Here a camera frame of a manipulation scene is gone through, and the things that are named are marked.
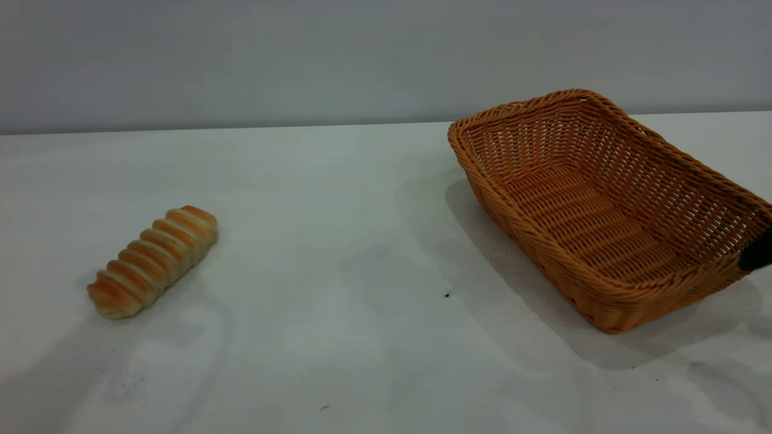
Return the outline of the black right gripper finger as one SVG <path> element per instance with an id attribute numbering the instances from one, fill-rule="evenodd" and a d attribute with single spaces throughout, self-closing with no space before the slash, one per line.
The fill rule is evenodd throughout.
<path id="1" fill-rule="evenodd" d="M 762 233 L 742 248 L 739 269 L 753 271 L 771 264 L 771 233 Z"/>

